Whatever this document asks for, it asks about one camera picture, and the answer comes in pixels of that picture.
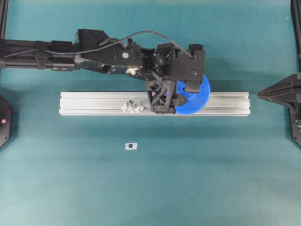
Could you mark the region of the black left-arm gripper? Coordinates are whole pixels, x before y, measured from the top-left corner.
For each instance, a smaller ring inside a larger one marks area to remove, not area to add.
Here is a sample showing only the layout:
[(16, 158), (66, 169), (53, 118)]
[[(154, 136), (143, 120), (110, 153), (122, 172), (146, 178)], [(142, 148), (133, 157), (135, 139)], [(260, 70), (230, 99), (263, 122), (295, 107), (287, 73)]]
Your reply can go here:
[[(202, 45), (190, 44), (189, 56), (171, 43), (160, 44), (156, 48), (142, 48), (141, 76), (143, 80), (154, 80), (154, 71), (164, 80), (185, 82), (186, 92), (200, 92), (205, 73), (205, 51)], [(182, 94), (175, 94), (173, 106), (183, 106), (188, 102)]]

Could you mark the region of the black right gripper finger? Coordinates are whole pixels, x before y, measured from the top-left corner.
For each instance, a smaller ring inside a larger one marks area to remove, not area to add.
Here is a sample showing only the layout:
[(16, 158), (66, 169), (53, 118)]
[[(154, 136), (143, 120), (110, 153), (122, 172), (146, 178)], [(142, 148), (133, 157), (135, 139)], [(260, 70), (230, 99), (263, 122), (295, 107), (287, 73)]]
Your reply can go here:
[(292, 93), (301, 88), (301, 74), (292, 74), (285, 79), (271, 85), (264, 90), (258, 92), (258, 97), (272, 97), (272, 94), (280, 94), (281, 92), (288, 91)]
[(298, 103), (296, 99), (285, 99), (282, 97), (268, 97), (268, 96), (263, 96), (263, 95), (258, 95), (258, 98), (261, 100), (271, 102), (271, 103), (286, 106), (290, 109), (299, 109), (301, 106), (301, 104)]

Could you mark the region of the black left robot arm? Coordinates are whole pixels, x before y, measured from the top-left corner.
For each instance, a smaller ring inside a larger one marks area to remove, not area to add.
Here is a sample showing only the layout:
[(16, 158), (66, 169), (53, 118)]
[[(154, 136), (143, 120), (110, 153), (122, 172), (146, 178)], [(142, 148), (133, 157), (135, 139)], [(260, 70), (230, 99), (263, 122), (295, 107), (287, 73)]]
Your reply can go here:
[(99, 30), (79, 29), (74, 42), (1, 39), (0, 66), (124, 74), (146, 82), (150, 108), (157, 113), (196, 111), (210, 94), (202, 45), (184, 50), (168, 40), (145, 48), (132, 35), (115, 39)]

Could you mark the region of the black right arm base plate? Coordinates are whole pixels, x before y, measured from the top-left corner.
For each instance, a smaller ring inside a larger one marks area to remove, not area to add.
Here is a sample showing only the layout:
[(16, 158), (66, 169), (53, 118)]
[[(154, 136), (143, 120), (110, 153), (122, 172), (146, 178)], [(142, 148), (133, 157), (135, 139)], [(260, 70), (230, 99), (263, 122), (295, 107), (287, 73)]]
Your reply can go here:
[(9, 102), (0, 96), (0, 146), (3, 147), (10, 139), (13, 108)]

